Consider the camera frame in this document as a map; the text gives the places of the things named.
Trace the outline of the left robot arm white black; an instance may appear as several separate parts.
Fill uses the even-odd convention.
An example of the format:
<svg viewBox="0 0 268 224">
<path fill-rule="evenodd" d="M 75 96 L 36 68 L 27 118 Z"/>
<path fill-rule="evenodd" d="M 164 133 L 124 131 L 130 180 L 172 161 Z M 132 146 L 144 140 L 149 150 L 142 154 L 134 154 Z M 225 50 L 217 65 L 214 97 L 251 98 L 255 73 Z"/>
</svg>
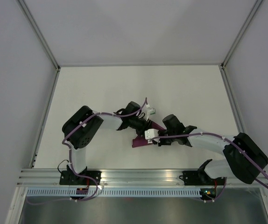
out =
<svg viewBox="0 0 268 224">
<path fill-rule="evenodd" d="M 142 111 L 147 100 L 140 106 L 134 101 L 115 112 L 96 112 L 84 105 L 72 115 L 62 127 L 62 144 L 69 148 L 70 179 L 77 185 L 86 181 L 86 147 L 100 129 L 122 131 L 135 130 L 137 136 L 144 138 L 146 130 L 152 127 L 152 121 Z"/>
</svg>

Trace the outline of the purple cloth napkin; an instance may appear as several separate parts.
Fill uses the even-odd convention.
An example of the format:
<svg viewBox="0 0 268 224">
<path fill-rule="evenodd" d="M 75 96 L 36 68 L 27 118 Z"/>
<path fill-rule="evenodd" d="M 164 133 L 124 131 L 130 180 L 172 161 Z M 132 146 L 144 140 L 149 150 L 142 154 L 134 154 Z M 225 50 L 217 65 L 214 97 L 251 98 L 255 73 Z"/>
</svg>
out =
<svg viewBox="0 0 268 224">
<path fill-rule="evenodd" d="M 157 129 L 157 130 L 165 129 L 153 121 L 151 122 L 151 128 Z M 137 136 L 136 138 L 132 139 L 132 148 L 143 147 L 143 146 L 148 146 L 148 145 L 151 145 L 151 143 L 148 143 L 148 141 L 141 136 Z"/>
</svg>

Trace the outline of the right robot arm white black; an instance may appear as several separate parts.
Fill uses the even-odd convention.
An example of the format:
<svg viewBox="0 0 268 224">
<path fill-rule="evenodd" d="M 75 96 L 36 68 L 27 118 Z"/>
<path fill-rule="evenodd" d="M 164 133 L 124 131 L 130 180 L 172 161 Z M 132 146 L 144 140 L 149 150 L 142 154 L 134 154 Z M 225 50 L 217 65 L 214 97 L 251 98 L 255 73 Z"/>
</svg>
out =
<svg viewBox="0 0 268 224">
<path fill-rule="evenodd" d="M 252 184 L 261 173 L 257 167 L 264 169 L 268 165 L 268 157 L 245 133 L 218 137 L 196 126 L 184 126 L 173 114 L 162 121 L 166 129 L 158 132 L 159 146 L 177 142 L 224 156 L 222 160 L 208 159 L 198 168 L 197 177 L 202 184 L 221 177 L 236 177 L 243 183 Z"/>
</svg>

